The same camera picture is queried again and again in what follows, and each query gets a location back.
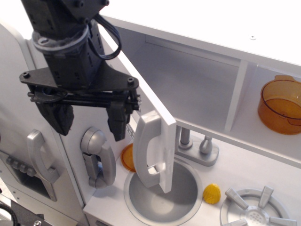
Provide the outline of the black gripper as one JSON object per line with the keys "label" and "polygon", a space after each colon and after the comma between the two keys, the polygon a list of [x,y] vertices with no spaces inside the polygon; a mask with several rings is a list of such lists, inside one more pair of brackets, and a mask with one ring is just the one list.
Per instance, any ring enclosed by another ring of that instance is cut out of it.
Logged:
{"label": "black gripper", "polygon": [[26,71],[19,77],[29,87],[28,96],[45,120],[59,134],[68,135],[74,105],[107,109],[115,141],[125,138],[127,111],[139,110],[139,82],[110,67],[90,51],[46,55],[48,67]]}

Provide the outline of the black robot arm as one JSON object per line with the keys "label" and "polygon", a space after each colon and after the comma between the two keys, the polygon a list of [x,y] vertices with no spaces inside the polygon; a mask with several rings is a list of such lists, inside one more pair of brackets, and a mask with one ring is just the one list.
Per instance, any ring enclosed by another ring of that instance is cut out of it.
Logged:
{"label": "black robot arm", "polygon": [[74,119],[73,106],[105,108],[116,141],[125,137],[133,111],[139,109],[136,78],[108,65],[121,52],[121,45],[105,54],[98,27],[116,40],[117,29],[100,10],[107,0],[24,0],[33,26],[32,43],[43,54],[47,67],[24,72],[20,81],[46,121],[67,135]]}

